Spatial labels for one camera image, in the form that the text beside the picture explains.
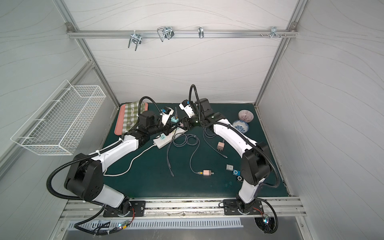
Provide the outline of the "teal USB charger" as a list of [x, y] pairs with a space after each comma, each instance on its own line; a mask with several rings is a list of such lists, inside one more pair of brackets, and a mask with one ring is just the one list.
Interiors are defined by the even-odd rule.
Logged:
[[171, 122], [172, 122], [172, 123], [178, 123], [178, 122], [179, 122], [179, 119], [176, 118], [176, 117], [171, 117]]

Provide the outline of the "white colourful power strip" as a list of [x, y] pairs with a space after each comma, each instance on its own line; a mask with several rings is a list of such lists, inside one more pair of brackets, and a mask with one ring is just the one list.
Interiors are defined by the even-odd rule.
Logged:
[[171, 133], [168, 135], [165, 135], [164, 133], [160, 134], [158, 137], [153, 139], [154, 145], [158, 148], [161, 149], [164, 146], [168, 145], [172, 139], [178, 138], [181, 134], [184, 134], [187, 132], [187, 130], [183, 130], [181, 128], [176, 128], [173, 130]]

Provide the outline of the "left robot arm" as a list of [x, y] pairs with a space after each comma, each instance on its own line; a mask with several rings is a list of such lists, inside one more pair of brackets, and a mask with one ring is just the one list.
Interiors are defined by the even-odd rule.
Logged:
[[[172, 131], [170, 118], [174, 110], [169, 107], [157, 110], [156, 113], [139, 110], [136, 123], [122, 133], [117, 142], [90, 155], [79, 154], [55, 169], [46, 182], [49, 193], [65, 200], [84, 200], [114, 208], [120, 206], [127, 196], [105, 185], [104, 173], [115, 162], [145, 145], [151, 136]], [[69, 168], [69, 172], [64, 185], [72, 196], [60, 194], [52, 186], [55, 175], [65, 168]]]

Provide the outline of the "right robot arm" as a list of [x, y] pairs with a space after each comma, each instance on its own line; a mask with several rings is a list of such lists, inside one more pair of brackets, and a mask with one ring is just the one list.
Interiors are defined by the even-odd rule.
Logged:
[[190, 86], [188, 99], [180, 104], [187, 114], [189, 125], [208, 129], [223, 138], [242, 158], [242, 187], [237, 199], [244, 205], [253, 203], [259, 190], [266, 186], [277, 188], [281, 179], [270, 154], [257, 143], [237, 130], [221, 113], [214, 112], [208, 99], [200, 99], [197, 87]]

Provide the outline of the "green checkered cloth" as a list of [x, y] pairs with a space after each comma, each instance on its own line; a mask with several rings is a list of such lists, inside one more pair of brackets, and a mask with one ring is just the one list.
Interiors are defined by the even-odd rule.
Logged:
[[128, 132], [138, 121], [139, 113], [146, 110], [146, 103], [142, 102], [139, 105], [139, 101], [123, 104], [123, 128], [122, 133]]

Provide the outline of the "pink tray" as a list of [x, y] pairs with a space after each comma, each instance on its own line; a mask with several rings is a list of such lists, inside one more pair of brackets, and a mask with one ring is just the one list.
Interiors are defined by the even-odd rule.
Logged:
[[123, 128], [123, 107], [121, 106], [120, 107], [120, 110], [119, 110], [119, 114], [118, 114], [118, 119], [117, 119], [117, 123], [116, 123], [116, 126], [115, 126], [115, 135], [117, 136], [121, 136], [123, 133], [122, 133], [122, 128]]

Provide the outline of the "pink charger near bowls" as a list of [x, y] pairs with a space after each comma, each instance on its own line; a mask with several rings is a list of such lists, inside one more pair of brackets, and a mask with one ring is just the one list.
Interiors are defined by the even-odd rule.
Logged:
[[225, 143], [223, 143], [223, 142], [218, 142], [218, 144], [217, 144], [217, 150], [218, 150], [218, 151], [223, 151], [223, 150], [224, 150], [224, 147], [225, 147]]

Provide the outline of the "blue patterned bowl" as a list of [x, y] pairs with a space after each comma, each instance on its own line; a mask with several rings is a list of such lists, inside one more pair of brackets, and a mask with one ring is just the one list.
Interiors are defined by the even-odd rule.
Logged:
[[236, 120], [233, 122], [233, 127], [236, 128], [242, 134], [245, 134], [249, 130], [249, 124], [242, 120]]

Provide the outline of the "pink striped bowl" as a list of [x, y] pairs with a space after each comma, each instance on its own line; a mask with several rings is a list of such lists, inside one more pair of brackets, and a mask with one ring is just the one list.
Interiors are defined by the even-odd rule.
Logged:
[[254, 119], [254, 114], [248, 110], [241, 110], [238, 113], [239, 120], [250, 123]]

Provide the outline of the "pink charger near front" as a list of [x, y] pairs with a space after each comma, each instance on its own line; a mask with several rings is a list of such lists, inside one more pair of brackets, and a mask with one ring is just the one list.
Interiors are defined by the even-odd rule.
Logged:
[[211, 170], [203, 170], [202, 172], [203, 176], [211, 176], [214, 174]]

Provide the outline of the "silver mp3 player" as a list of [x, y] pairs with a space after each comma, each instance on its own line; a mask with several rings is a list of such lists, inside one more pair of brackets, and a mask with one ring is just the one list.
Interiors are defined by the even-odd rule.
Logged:
[[226, 170], [227, 171], [233, 171], [234, 170], [234, 166], [233, 165], [226, 165]]

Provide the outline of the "blue mp3 player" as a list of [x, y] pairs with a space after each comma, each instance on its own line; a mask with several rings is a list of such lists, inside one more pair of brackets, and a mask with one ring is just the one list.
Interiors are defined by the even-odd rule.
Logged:
[[235, 175], [235, 176], [240, 176], [240, 175], [241, 175], [241, 173], [240, 173], [240, 171], [237, 171], [237, 170], [233, 170], [233, 175]]

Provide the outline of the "metal crossbar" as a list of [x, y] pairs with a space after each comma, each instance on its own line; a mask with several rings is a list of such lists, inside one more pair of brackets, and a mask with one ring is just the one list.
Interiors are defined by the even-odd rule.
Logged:
[[198, 27], [194, 30], [171, 30], [170, 36], [163, 36], [160, 30], [128, 30], [128, 31], [74, 31], [68, 32], [71, 39], [129, 39], [133, 35], [139, 35], [146, 39], [282, 39], [295, 38], [299, 34], [294, 30], [207, 30]]

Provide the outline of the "aluminium front rail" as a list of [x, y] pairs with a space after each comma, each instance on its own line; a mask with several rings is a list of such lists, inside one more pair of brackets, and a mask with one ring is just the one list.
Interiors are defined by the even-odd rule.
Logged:
[[187, 199], [134, 199], [131, 205], [137, 218], [215, 218], [226, 216], [240, 217], [305, 217], [306, 210], [298, 197], [265, 198], [266, 203], [256, 202], [241, 213], [234, 198], [187, 198]]

